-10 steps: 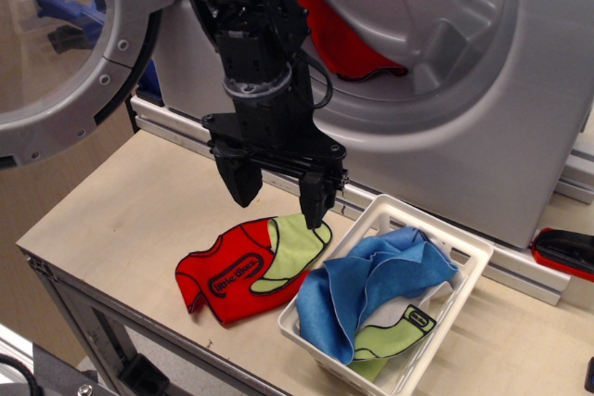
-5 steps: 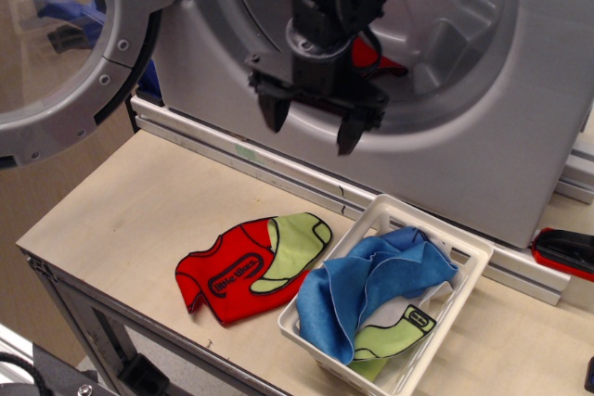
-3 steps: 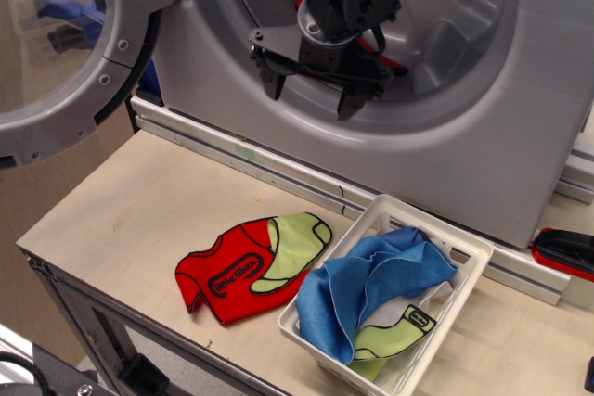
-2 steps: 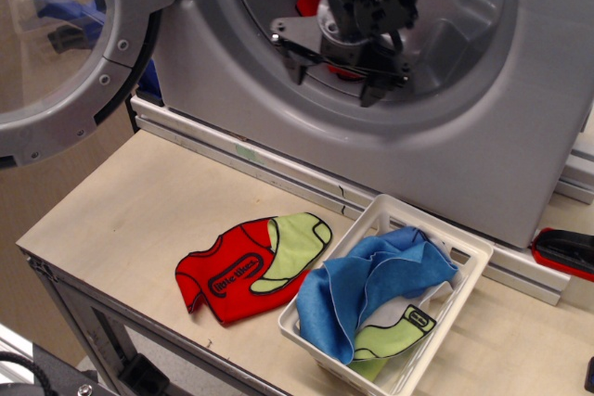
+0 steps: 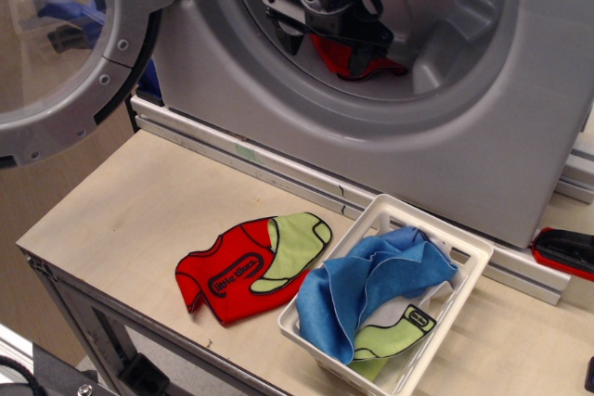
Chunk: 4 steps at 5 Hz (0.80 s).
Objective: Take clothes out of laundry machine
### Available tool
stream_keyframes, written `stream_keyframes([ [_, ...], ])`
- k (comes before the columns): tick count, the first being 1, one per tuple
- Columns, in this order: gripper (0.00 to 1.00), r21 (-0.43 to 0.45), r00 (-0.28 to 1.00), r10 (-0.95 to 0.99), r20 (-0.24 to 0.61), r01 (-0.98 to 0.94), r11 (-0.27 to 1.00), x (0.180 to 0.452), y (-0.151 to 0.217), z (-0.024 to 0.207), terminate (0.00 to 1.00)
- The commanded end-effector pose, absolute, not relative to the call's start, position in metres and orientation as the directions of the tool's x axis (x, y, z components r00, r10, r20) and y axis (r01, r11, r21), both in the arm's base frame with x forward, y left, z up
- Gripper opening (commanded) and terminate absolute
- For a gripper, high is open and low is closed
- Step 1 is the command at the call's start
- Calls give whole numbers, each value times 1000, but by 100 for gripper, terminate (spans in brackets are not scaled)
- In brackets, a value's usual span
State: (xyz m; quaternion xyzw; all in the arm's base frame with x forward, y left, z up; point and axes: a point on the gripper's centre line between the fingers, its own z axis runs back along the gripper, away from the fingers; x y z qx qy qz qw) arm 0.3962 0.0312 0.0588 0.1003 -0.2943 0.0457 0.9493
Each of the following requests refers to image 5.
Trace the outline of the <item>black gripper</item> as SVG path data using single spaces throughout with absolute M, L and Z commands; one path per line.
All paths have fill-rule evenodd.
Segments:
M 374 51 L 386 51 L 394 35 L 381 21 L 380 0 L 369 12 L 363 0 L 262 0 L 283 49 L 295 56 L 307 34 L 352 46 L 348 70 L 364 77 Z

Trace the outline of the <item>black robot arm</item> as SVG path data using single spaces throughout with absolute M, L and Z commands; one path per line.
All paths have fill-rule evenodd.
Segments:
M 381 23 L 381 0 L 263 0 L 283 49 L 295 56 L 304 37 L 327 68 L 347 81 L 362 81 L 386 70 L 407 68 L 388 58 L 393 32 Z

